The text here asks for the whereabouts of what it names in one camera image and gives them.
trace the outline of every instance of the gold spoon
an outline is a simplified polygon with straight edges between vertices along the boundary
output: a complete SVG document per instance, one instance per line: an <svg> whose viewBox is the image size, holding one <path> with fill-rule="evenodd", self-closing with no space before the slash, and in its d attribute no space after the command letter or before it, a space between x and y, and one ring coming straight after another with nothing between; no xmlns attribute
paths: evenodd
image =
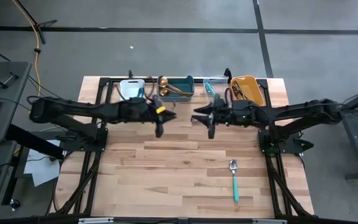
<svg viewBox="0 0 358 224"><path fill-rule="evenodd" d="M161 77L160 78L160 85L163 87L170 87L172 89L174 89L175 91L179 92L179 93L183 93L183 91L179 90L178 88L174 87L173 85L170 85L168 83L168 79L166 77Z"/></svg>
<svg viewBox="0 0 358 224"><path fill-rule="evenodd" d="M167 95L169 95L169 91L170 91L170 90L164 88L164 89L160 90L160 95L161 95L161 96L167 96ZM192 93L184 93L184 92L176 93L176 94L186 95L186 96L187 96L187 95L192 95Z"/></svg>
<svg viewBox="0 0 358 224"><path fill-rule="evenodd" d="M164 90L166 90L166 91L171 91L171 92L173 92L173 93L179 93L179 92L177 92L177 91L175 91L175 90L171 90L171 89L168 89L167 87L165 87L165 86L162 86L162 85L158 85L159 87L161 87L161 88L163 88Z"/></svg>

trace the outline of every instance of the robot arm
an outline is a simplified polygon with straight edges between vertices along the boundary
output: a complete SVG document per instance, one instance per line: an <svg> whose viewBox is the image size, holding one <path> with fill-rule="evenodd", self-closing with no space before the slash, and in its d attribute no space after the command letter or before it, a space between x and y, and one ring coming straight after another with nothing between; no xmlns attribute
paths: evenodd
<svg viewBox="0 0 358 224"><path fill-rule="evenodd" d="M158 138L163 134L162 124L176 118L176 114L166 110L156 98L153 98L151 103L147 103L144 98L131 98L117 103L92 105L61 98L43 97L32 103L30 119L35 123L57 124L91 139L96 138L97 125L83 124L67 116L68 114L99 118L111 124L155 123L155 134Z"/></svg>
<svg viewBox="0 0 358 224"><path fill-rule="evenodd" d="M299 118L285 126L271 126L269 128L271 141L276 141L297 133L317 124L336 124L342 120L340 104L332 100L313 100L302 104L268 108L258 106L250 100L236 100L232 107L216 96L213 103L197 108L194 111L206 116L193 115L192 118L200 121L208 128L208 137L214 138L216 124L255 126L264 128L271 126L274 121Z"/></svg>

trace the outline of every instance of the concrete floor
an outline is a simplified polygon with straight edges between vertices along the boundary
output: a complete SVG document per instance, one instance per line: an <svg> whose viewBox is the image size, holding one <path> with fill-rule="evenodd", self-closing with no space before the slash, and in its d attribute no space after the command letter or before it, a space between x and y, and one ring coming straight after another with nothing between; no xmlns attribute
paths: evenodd
<svg viewBox="0 0 358 224"><path fill-rule="evenodd" d="M39 22L56 26L257 28L252 0L23 0ZM265 29L358 30L358 0L259 0ZM27 26L12 2L0 0L0 26ZM39 70L42 85L76 100L85 75L220 75L266 77L258 34L71 33L47 32ZM342 102L358 92L358 35L266 35L275 78L284 78L290 103L330 98ZM13 61L34 61L31 32L0 31L0 53ZM34 95L28 85L23 96ZM33 124L19 108L14 123L30 131ZM306 176L317 215L358 221L355 155L341 124L305 131L315 147L305 153ZM15 194L20 212L0 218L43 215L53 183ZM34 203L42 206L33 208Z"/></svg>

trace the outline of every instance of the wooden table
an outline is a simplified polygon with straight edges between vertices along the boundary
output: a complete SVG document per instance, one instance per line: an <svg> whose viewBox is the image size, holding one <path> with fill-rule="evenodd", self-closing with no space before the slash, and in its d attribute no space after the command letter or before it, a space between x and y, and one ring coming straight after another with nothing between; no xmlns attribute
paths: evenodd
<svg viewBox="0 0 358 224"><path fill-rule="evenodd" d="M99 78L84 77L78 101L95 102ZM267 80L272 106L287 105L283 79ZM117 96L114 91L111 102L117 101ZM173 108L172 103L164 105L168 110ZM192 100L177 103L174 109L177 119L164 124L164 135L160 139L154 136L154 124L109 124L92 216L273 218L266 163L259 151L257 129L220 125L215 139L208 139L206 127L190 121L193 109L204 105L207 99L203 85L196 84ZM82 122L91 120L77 118ZM83 156L83 152L74 152L62 167L56 190L58 207L78 185ZM232 174L228 168L231 159L237 160L239 166L238 204L233 201ZM301 161L285 154L283 164L289 189L302 206L313 213ZM284 211L281 190L278 194Z"/></svg>

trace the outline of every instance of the orange container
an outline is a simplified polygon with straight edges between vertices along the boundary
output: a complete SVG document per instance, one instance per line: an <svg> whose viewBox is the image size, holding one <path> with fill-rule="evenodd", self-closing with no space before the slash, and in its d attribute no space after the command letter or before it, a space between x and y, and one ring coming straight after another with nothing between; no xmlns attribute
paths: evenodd
<svg viewBox="0 0 358 224"><path fill-rule="evenodd" d="M265 104L264 98L259 90L259 86L258 83L256 82L255 77L251 75L246 75L243 77L233 78L230 82L231 90L233 90L234 82L238 83L241 91L245 94L246 98L252 100L259 106L263 106ZM236 100L243 100L241 95L238 95L238 97L236 97L234 95L234 92L233 92L233 97Z"/></svg>

